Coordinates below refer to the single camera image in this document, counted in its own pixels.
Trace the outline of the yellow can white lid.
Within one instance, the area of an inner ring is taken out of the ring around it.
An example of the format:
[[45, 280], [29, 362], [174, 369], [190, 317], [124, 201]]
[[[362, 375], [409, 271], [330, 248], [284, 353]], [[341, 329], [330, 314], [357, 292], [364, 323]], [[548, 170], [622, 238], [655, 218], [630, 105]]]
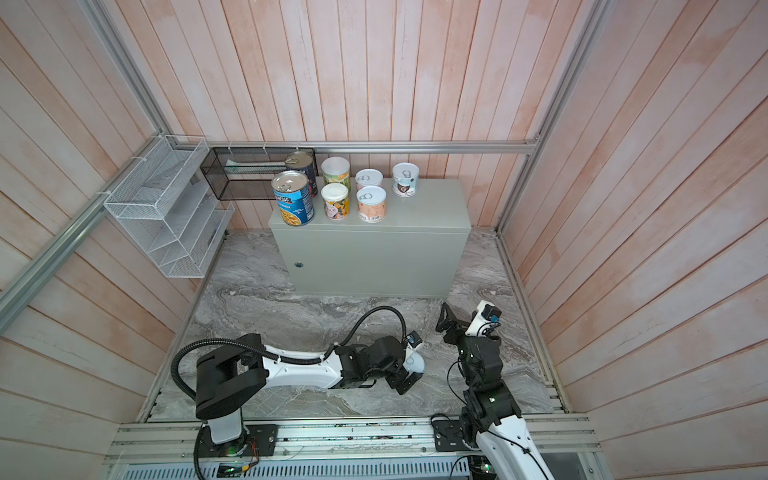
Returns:
[[320, 165], [324, 183], [338, 183], [350, 189], [350, 162], [343, 157], [328, 157]]
[[329, 220], [344, 220], [349, 214], [349, 189], [342, 183], [329, 183], [321, 191], [324, 212]]

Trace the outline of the dark blue tomato can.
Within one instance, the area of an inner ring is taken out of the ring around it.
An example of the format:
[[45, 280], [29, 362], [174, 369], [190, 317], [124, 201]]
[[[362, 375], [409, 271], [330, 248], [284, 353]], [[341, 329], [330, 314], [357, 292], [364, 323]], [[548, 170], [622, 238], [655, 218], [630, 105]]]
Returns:
[[289, 154], [285, 159], [288, 170], [302, 172], [306, 177], [312, 197], [318, 194], [317, 169], [313, 153], [297, 150]]

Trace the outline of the pink-label short can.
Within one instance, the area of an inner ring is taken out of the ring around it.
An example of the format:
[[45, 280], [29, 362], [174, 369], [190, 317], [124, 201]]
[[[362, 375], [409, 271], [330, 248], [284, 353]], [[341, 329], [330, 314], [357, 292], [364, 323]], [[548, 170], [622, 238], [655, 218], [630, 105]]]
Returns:
[[383, 174], [376, 169], [363, 169], [357, 172], [355, 175], [355, 186], [357, 190], [361, 190], [369, 186], [380, 187], [383, 182]]

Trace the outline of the orange-label short can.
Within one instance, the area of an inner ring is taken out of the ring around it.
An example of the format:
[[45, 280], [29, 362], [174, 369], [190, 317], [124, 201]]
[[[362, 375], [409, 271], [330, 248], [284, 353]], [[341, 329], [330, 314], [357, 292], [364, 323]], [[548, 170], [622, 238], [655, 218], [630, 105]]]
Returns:
[[386, 216], [386, 191], [380, 186], [366, 186], [357, 194], [358, 215], [367, 223], [378, 223]]

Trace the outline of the short white-top can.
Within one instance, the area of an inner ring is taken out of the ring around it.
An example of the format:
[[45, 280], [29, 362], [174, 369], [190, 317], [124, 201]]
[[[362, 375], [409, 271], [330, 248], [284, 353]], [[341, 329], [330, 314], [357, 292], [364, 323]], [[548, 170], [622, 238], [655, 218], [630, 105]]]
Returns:
[[403, 362], [403, 368], [409, 373], [423, 374], [425, 371], [425, 360], [423, 357], [413, 350], [407, 350], [405, 360]]

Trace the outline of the grey-label short can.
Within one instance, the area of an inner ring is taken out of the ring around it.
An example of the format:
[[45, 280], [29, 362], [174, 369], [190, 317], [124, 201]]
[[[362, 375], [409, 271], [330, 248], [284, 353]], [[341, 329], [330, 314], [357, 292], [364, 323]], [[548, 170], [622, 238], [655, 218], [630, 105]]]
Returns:
[[420, 169], [416, 164], [401, 162], [392, 168], [393, 192], [400, 197], [413, 197], [417, 190]]

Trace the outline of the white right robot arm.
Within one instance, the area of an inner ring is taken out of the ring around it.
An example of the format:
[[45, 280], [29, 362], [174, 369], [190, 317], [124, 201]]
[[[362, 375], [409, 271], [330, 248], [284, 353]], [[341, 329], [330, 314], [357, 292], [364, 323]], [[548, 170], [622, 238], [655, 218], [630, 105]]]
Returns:
[[501, 310], [482, 301], [468, 321], [444, 303], [435, 330], [458, 350], [457, 366], [466, 389], [458, 419], [462, 441], [487, 459], [499, 479], [553, 477], [531, 438], [522, 411], [502, 378]]

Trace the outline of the blue soup can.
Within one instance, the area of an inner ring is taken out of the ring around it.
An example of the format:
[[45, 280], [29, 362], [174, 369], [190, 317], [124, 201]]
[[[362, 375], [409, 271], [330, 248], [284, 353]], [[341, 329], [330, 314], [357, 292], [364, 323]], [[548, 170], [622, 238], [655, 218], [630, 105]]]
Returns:
[[314, 218], [314, 207], [307, 176], [300, 171], [287, 170], [275, 176], [271, 185], [284, 222], [303, 226]]

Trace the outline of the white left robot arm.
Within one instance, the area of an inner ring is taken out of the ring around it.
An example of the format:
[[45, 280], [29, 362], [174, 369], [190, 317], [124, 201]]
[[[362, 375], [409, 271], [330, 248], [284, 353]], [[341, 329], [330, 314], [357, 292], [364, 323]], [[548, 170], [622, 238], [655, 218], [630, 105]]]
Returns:
[[[370, 345], [353, 344], [353, 335], [372, 314], [397, 317], [401, 335], [384, 336]], [[272, 387], [364, 389], [383, 379], [405, 394], [424, 374], [418, 353], [421, 336], [406, 330], [402, 313], [391, 306], [366, 312], [340, 342], [320, 353], [278, 349], [251, 333], [237, 339], [210, 338], [182, 347], [171, 362], [175, 385], [195, 401], [203, 438], [213, 446], [240, 449], [248, 434], [242, 406], [259, 391]]]

